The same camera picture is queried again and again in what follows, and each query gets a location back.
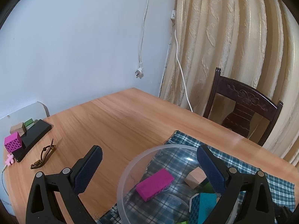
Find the pink toy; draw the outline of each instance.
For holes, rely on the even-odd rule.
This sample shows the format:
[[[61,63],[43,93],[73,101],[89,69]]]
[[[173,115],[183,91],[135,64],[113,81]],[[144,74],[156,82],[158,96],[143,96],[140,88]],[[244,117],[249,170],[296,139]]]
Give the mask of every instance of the pink toy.
[[[8,154],[7,155],[7,160],[5,161],[6,165],[8,167],[10,167],[14,162],[15,162],[15,160],[13,159],[13,155],[12,154]]]
[[[173,180],[174,177],[163,168],[154,175],[137,184],[136,191],[140,194],[144,201],[148,201],[167,187]]]
[[[19,133],[16,131],[8,137],[5,137],[4,146],[8,153],[11,153],[22,147],[22,139]]]

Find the metal screw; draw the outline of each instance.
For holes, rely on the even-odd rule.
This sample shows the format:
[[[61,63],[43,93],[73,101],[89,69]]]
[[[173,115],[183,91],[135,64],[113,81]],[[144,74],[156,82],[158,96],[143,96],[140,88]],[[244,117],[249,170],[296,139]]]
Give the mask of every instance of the metal screw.
[[[264,177],[264,176],[265,176],[264,172],[262,172],[262,171],[258,171],[258,175],[259,175],[260,177]]]
[[[68,174],[70,171],[71,171],[71,170],[70,170],[68,167],[66,167],[65,169],[62,170],[62,172],[63,172],[64,174]]]
[[[37,178],[40,178],[42,176],[42,172],[38,172],[37,174],[36,174],[36,177]]]
[[[236,172],[237,172],[237,170],[236,170],[234,167],[231,167],[231,168],[229,169],[229,171],[230,171],[231,173],[236,173]]]

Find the curtain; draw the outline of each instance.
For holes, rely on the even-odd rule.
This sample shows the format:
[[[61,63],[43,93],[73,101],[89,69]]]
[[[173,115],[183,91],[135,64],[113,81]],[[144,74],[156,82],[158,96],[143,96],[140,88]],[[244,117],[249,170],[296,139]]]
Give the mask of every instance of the curtain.
[[[299,162],[299,25],[281,0],[177,0],[178,58],[193,111],[204,113],[215,68],[284,103],[264,144],[293,165]],[[173,36],[160,97],[189,109]],[[215,97],[209,119],[222,123],[234,102]],[[269,121],[255,114],[250,140]]]

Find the beige block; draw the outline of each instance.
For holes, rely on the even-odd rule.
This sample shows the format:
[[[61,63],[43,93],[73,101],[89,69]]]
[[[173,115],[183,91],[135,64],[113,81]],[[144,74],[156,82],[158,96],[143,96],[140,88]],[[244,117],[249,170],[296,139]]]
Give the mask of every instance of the beige block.
[[[26,128],[24,123],[19,123],[17,125],[14,125],[10,128],[10,133],[13,134],[15,132],[18,132],[20,136],[26,133]]]
[[[194,189],[198,185],[200,185],[206,179],[206,177],[207,176],[205,175],[204,171],[200,167],[197,167],[188,174],[188,176],[185,179],[185,182],[192,189]]]

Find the wall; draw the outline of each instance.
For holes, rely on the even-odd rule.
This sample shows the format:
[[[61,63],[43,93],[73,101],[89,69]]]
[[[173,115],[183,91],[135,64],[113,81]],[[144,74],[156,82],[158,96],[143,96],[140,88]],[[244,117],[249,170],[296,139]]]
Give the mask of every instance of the wall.
[[[21,0],[0,31],[0,118],[33,102],[50,114],[136,87],[158,96],[174,0]]]

